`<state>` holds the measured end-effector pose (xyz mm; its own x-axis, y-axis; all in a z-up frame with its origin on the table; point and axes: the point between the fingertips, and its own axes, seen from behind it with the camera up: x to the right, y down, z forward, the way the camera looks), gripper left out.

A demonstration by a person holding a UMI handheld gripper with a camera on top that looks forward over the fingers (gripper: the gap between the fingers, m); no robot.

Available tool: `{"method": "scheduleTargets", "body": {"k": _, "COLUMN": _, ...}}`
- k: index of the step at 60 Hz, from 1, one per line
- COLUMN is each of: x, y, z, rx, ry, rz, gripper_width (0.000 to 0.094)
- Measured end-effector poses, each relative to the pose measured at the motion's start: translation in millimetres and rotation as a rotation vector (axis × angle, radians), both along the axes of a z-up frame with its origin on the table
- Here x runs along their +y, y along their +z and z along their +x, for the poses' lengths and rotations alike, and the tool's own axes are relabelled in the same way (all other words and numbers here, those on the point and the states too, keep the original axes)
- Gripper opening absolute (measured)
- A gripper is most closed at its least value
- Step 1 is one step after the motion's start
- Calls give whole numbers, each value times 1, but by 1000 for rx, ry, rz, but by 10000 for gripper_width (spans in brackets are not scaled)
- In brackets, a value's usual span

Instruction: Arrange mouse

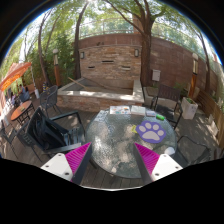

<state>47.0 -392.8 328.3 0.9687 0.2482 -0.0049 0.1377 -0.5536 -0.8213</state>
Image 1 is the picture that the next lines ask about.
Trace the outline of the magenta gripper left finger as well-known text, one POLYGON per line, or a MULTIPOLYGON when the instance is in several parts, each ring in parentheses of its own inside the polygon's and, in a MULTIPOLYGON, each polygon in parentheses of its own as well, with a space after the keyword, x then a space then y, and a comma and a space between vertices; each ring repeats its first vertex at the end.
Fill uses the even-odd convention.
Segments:
POLYGON ((42 169, 79 185, 91 155, 91 143, 86 143, 66 154, 57 153, 42 166, 42 169))

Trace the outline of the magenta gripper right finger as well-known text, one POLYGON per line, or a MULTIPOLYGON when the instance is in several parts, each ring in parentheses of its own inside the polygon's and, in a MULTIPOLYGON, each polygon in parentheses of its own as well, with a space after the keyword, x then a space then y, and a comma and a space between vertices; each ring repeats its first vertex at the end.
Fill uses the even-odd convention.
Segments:
POLYGON ((182 169, 168 154, 159 155, 143 145, 134 145, 133 153, 145 185, 182 169))

